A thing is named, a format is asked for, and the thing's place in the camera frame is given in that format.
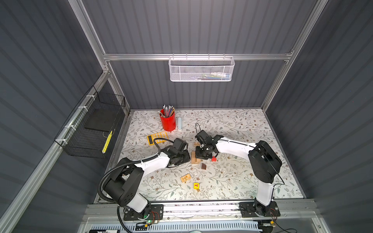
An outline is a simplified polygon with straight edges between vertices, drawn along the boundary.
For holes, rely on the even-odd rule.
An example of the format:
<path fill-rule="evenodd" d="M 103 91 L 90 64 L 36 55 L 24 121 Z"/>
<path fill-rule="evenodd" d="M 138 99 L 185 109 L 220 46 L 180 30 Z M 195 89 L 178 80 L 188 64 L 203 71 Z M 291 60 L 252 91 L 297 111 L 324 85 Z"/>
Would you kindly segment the plain wood plank 31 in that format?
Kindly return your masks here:
<path fill-rule="evenodd" d="M 196 152 L 192 151 L 192 153 L 191 153 L 191 163 L 194 164 L 194 165 L 197 165 L 197 164 L 200 164 L 201 162 L 202 162 L 202 160 L 198 159 L 196 157 Z"/>

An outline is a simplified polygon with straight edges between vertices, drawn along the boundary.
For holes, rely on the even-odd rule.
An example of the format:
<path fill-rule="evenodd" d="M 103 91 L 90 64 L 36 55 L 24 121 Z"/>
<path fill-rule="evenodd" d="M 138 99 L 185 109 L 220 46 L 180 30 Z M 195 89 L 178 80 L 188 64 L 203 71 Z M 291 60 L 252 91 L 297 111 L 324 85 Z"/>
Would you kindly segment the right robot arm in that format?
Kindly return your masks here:
<path fill-rule="evenodd" d="M 245 143 L 221 135 L 212 137 L 204 130 L 195 138 L 200 144 L 195 149 L 198 159 L 212 159 L 219 153 L 227 153 L 248 160 L 258 179 L 258 190 L 254 200 L 256 212 L 261 216 L 269 212 L 273 203 L 274 180 L 282 167 L 282 161 L 270 145 L 263 140 L 258 143 Z"/>

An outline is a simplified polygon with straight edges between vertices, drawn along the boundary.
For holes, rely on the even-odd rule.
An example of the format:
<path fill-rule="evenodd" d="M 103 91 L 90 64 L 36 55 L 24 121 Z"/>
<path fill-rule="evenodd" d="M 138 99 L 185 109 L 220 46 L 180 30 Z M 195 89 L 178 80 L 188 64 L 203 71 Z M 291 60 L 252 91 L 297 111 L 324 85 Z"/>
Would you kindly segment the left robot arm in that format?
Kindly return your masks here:
<path fill-rule="evenodd" d="M 116 203 L 120 207 L 128 207 L 146 218 L 151 211 L 151 203 L 139 192 L 143 178 L 152 172 L 165 168 L 173 168 L 190 161 L 188 143 L 180 138 L 165 139 L 171 145 L 161 148 L 156 142 L 157 153 L 141 160 L 121 159 L 99 181 L 98 194 L 101 199 Z"/>

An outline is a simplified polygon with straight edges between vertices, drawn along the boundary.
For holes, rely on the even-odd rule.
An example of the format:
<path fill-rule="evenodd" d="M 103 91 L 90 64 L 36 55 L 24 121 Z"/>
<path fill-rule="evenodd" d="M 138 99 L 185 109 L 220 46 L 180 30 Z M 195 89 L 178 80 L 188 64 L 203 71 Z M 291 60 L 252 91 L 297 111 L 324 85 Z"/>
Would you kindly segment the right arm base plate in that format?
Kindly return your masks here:
<path fill-rule="evenodd" d="M 252 202 L 240 202 L 239 210 L 242 217 L 279 217 L 281 213 L 275 201 L 270 201 L 268 206 L 261 204 L 256 199 Z"/>

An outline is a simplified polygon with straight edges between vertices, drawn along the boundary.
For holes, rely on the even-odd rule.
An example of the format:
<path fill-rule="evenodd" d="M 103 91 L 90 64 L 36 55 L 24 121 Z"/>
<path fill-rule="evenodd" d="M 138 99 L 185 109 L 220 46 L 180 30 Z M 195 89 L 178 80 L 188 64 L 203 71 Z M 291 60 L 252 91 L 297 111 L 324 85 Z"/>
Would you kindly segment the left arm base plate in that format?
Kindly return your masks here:
<path fill-rule="evenodd" d="M 135 220 L 162 220 L 164 212 L 164 205 L 162 204 L 150 204 L 145 207 L 141 212 L 136 212 L 132 208 L 124 209 L 125 221 L 135 221 Z"/>

